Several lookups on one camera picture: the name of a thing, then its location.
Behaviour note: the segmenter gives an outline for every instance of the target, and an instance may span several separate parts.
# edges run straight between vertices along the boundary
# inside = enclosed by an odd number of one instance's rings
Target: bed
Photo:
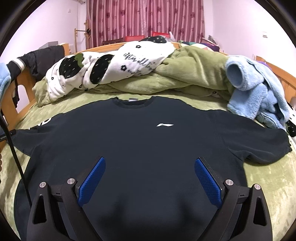
[[[99,46],[89,49],[88,51],[107,52],[117,50],[123,44],[124,43],[115,43]],[[178,43],[173,43],[173,45],[175,48],[179,48]],[[69,53],[68,44],[64,44],[63,46],[65,53]],[[264,61],[261,57],[256,57],[256,59]],[[271,63],[268,63],[268,65],[280,79],[285,90],[286,99],[287,101],[290,101],[292,97],[296,96],[296,78]],[[19,84],[24,85],[30,103],[20,113],[17,113],[12,102],[12,93],[15,85],[14,83],[10,84],[4,95],[1,107],[10,130],[14,128],[26,129],[35,126],[58,113],[68,112],[79,106],[97,100],[105,100],[115,96],[120,99],[128,99],[130,97],[147,99],[152,96],[123,92],[101,94],[84,92],[66,96],[61,101],[47,104],[40,108],[37,106],[34,93],[32,92],[35,80],[30,75],[29,71],[23,71],[22,74],[18,76],[17,80]],[[196,97],[172,90],[162,91],[153,95],[181,99],[189,105],[203,110],[226,110],[227,105],[226,101],[212,96]],[[13,216],[13,203],[20,175],[9,146],[2,142],[0,143],[0,149],[3,161],[1,171],[2,182],[0,185],[0,208],[13,230],[17,233]],[[293,145],[292,149],[293,151],[281,160],[268,166],[248,162],[244,164],[248,186],[252,186],[254,183],[259,183],[263,188],[271,216],[274,241],[287,240],[287,237],[293,231],[293,227],[296,226],[296,150]],[[22,168],[25,170],[30,157],[18,150],[16,150],[16,152]]]

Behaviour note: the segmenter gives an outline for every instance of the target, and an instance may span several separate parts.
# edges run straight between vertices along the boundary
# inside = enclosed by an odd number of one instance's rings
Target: metal screw
[[[69,178],[68,180],[67,180],[67,183],[68,184],[73,184],[75,182],[75,179],[74,178]]]
[[[232,186],[232,185],[233,185],[233,180],[227,179],[227,180],[225,181],[225,183],[226,183],[228,186]]]
[[[39,184],[39,187],[44,188],[46,186],[46,182],[42,182]]]
[[[261,189],[261,187],[260,187],[259,184],[255,184],[255,185],[254,185],[254,188],[257,189],[257,190],[260,190],[260,189]]]

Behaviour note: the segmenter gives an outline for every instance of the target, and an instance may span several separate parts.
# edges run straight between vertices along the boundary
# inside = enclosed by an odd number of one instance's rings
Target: blue gripper pad
[[[90,201],[94,190],[101,180],[106,169],[106,161],[103,157],[98,161],[92,171],[89,173],[79,189],[78,204],[80,207]]]
[[[221,189],[199,158],[195,160],[194,170],[211,204],[219,209],[222,206]]]

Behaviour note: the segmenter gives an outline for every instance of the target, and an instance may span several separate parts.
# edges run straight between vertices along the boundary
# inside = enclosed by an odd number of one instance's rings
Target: shirt
[[[269,164],[291,151],[282,129],[158,96],[92,102],[18,130],[13,143],[30,156],[25,177],[31,197],[41,182],[63,184],[98,156],[105,158],[106,171],[83,206],[104,241],[195,241],[217,210],[195,175],[198,157],[223,180],[247,186],[246,158]],[[19,182],[14,214],[22,240],[29,210]]]

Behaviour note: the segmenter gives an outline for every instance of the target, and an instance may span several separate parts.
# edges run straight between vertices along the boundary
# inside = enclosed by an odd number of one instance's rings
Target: pink curtain
[[[203,0],[87,0],[87,20],[89,47],[153,31],[199,42],[205,32]]]

